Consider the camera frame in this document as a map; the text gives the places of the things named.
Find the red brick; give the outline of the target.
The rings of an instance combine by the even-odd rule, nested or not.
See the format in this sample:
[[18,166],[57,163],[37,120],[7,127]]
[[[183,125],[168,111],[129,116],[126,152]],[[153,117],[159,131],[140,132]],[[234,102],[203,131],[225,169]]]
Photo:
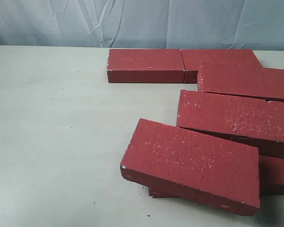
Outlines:
[[181,90],[177,126],[284,158],[283,102]]
[[284,158],[259,156],[261,196],[284,195]]
[[152,188],[148,188],[149,196],[153,198],[177,198],[175,195],[171,195],[165,192],[161,192]]
[[185,66],[184,83],[197,83],[198,68],[202,64],[236,65],[261,68],[251,49],[182,49]]
[[179,49],[110,49],[109,83],[183,83],[185,66]]
[[201,65],[198,90],[284,102],[284,69]]
[[260,208],[258,149],[140,119],[120,163],[124,179],[241,216]]

